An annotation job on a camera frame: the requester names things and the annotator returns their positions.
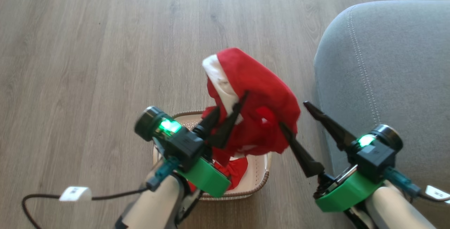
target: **green 3d-printed mount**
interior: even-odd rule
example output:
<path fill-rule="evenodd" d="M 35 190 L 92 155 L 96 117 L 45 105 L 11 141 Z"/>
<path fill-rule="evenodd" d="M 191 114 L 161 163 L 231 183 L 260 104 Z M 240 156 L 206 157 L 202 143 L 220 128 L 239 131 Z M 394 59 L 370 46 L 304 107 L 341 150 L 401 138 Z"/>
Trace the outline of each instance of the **green 3d-printed mount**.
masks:
<path fill-rule="evenodd" d="M 315 203 L 323 212 L 342 212 L 364 201 L 382 184 L 374 184 L 358 171 L 329 194 L 316 199 Z"/>
<path fill-rule="evenodd" d="M 189 170 L 189 172 L 183 173 L 180 170 L 177 170 L 177 172 L 197 188 L 213 197 L 222 197 L 231 184 L 226 176 L 220 173 L 203 158 L 198 159 L 197 163 Z"/>

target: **black cable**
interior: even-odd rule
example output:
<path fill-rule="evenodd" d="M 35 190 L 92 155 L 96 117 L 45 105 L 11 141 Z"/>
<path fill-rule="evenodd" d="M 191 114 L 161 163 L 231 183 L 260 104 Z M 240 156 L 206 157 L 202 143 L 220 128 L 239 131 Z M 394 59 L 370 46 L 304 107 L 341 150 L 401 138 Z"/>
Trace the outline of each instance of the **black cable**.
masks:
<path fill-rule="evenodd" d="M 408 195 L 408 194 L 406 194 L 406 192 L 402 189 L 401 190 L 401 193 L 402 193 L 402 195 L 403 195 L 403 197 L 409 202 L 409 203 L 413 203 L 413 198 L 410 196 L 410 195 Z"/>
<path fill-rule="evenodd" d="M 450 197 L 447 197 L 447 198 L 444 198 L 444 199 L 437 199 L 437 198 L 434 198 L 434 197 L 429 197 L 429 196 L 424 195 L 422 193 L 419 193 L 419 197 L 423 198 L 425 200 L 431 201 L 431 202 L 447 202 L 447 201 L 450 201 Z"/>
<path fill-rule="evenodd" d="M 118 198 L 118 197 L 130 196 L 133 194 L 140 194 L 146 190 L 147 189 L 137 189 L 137 190 L 122 192 L 119 194 L 114 194 L 114 195 L 109 195 L 109 196 L 92 197 L 92 201 L 108 200 L 108 199 L 114 199 L 114 198 Z M 30 194 L 30 195 L 24 196 L 24 198 L 22 199 L 22 210 L 24 211 L 24 214 L 27 217 L 27 219 L 29 220 L 29 222 L 32 223 L 36 229 L 42 229 L 42 227 L 40 227 L 37 224 L 37 222 L 32 218 L 30 212 L 28 211 L 26 201 L 31 198 L 59 199 L 60 197 L 61 197 L 61 195 L 52 195 L 52 194 Z"/>

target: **wooden floor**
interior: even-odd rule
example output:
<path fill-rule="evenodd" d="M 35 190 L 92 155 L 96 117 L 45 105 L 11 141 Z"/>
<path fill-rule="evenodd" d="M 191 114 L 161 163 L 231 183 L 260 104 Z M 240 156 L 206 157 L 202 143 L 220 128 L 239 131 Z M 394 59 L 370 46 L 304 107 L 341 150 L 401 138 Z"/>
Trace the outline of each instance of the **wooden floor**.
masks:
<path fill-rule="evenodd" d="M 345 8 L 373 0 L 0 0 L 0 224 L 31 228 L 21 198 L 135 189 L 152 148 L 133 132 L 149 105 L 168 113 L 212 105 L 201 61 L 239 47 L 316 101 L 313 58 Z M 308 114 L 299 140 L 326 166 Z M 182 229 L 347 228 L 323 214 L 290 151 L 275 155 L 250 198 L 201 202 Z M 97 203 L 30 201 L 44 228 L 111 228 L 135 197 Z"/>

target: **woven basket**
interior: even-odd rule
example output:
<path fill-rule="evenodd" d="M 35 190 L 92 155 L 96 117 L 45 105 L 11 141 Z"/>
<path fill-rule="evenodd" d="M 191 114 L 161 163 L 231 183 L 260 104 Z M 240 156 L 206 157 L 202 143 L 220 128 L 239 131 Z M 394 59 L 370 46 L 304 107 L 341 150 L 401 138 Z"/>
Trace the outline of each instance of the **woven basket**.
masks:
<path fill-rule="evenodd" d="M 201 113 L 202 111 L 182 112 L 175 114 L 173 118 L 189 130 L 192 130 L 201 121 Z M 156 147 L 153 147 L 153 165 L 155 165 L 161 157 L 162 155 L 156 150 Z M 205 193 L 200 200 L 221 201 L 251 196 L 259 191 L 267 182 L 271 159 L 271 153 L 260 156 L 247 156 L 249 166 L 236 188 L 225 192 L 225 195 L 219 198 L 212 197 Z"/>

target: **red cloth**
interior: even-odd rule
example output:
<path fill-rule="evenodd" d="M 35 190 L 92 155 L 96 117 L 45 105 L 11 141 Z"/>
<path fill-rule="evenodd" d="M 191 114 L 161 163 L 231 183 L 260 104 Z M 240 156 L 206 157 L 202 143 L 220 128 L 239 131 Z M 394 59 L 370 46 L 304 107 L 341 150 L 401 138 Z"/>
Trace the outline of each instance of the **red cloth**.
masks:
<path fill-rule="evenodd" d="M 273 72 L 237 48 L 223 50 L 217 57 L 239 98 L 246 91 L 249 95 L 241 110 L 243 121 L 235 125 L 225 149 L 213 148 L 213 158 L 221 165 L 227 165 L 230 157 L 236 153 L 282 153 L 289 144 L 278 123 L 285 123 L 297 133 L 300 108 L 294 93 Z M 220 106 L 219 127 L 227 113 L 209 79 L 207 88 L 209 95 Z M 214 107 L 208 107 L 203 116 L 212 109 Z"/>
<path fill-rule="evenodd" d="M 228 190 L 232 190 L 238 187 L 248 166 L 249 162 L 247 161 L 246 157 L 230 161 L 227 166 L 221 166 L 219 163 L 214 162 L 214 167 L 217 170 L 219 170 L 225 176 L 230 177 L 231 185 L 230 187 L 228 187 Z M 191 182 L 189 182 L 189 187 L 191 188 L 191 191 L 195 190 L 195 186 Z"/>

